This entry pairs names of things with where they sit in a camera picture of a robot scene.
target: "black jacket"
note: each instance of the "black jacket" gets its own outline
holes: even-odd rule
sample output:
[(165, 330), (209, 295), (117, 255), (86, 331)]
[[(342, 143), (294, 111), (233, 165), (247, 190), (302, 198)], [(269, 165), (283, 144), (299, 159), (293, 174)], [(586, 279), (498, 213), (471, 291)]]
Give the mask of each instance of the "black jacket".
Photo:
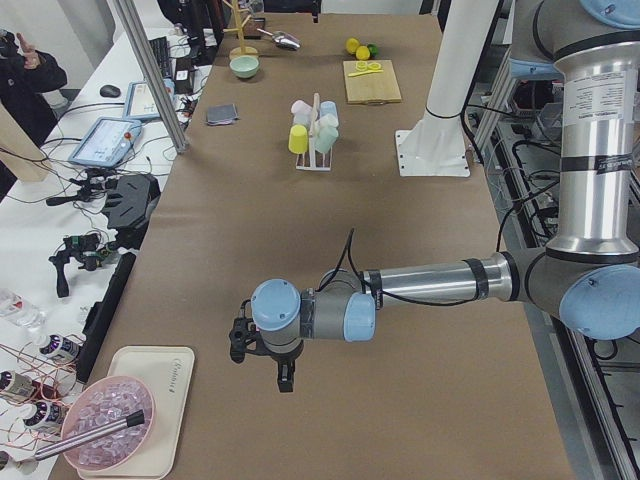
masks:
[(38, 93), (51, 92), (67, 83), (67, 74), (48, 53), (38, 51), (40, 65), (24, 68), (24, 57), (0, 59), (0, 100), (29, 138), (40, 146), (57, 120)]

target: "pink bowl with ice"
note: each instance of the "pink bowl with ice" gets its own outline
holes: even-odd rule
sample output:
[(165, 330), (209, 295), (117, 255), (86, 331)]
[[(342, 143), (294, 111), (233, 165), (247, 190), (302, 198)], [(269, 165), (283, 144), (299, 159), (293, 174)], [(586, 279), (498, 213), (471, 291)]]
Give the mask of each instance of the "pink bowl with ice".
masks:
[(63, 455), (76, 469), (106, 472), (126, 462), (149, 436), (155, 404), (147, 386), (129, 376), (106, 377), (87, 388), (69, 409), (62, 439), (144, 411), (145, 423), (82, 445)]

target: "person in black clothing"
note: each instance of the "person in black clothing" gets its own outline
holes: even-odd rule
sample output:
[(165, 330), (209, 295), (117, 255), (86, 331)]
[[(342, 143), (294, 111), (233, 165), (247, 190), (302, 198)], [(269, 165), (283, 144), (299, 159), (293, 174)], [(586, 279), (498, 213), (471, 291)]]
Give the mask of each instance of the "person in black clothing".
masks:
[[(39, 95), (67, 83), (67, 74), (56, 59), (40, 52), (18, 33), (0, 30), (0, 101), (37, 146), (44, 143), (57, 119), (47, 101)], [(0, 195), (6, 194), (15, 177), (0, 163)]]

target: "lime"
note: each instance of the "lime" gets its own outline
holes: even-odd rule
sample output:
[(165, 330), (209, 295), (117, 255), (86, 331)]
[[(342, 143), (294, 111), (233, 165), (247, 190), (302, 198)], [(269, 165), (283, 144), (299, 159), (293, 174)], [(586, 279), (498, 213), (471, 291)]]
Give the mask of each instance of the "lime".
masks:
[(367, 48), (369, 49), (369, 53), (371, 53), (371, 58), (376, 58), (376, 55), (379, 53), (378, 46), (370, 43), (367, 45)]
[(360, 42), (358, 41), (357, 38), (348, 38), (344, 48), (347, 49), (347, 52), (349, 52), (351, 55), (353, 55), (354, 53), (356, 53), (356, 50), (358, 49), (358, 47), (360, 46)]
[(356, 58), (358, 60), (369, 60), (370, 57), (371, 57), (371, 52), (366, 46), (360, 45), (356, 50)]

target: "white tray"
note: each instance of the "white tray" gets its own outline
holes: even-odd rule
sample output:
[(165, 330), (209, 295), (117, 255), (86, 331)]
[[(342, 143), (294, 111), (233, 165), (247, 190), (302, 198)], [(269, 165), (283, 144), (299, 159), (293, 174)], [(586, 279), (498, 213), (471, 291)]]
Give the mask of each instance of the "white tray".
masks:
[(80, 478), (159, 480), (173, 467), (180, 425), (189, 393), (195, 354), (188, 347), (129, 346), (116, 352), (107, 375), (131, 375), (142, 380), (155, 400), (149, 437), (129, 460), (104, 474), (78, 470)]

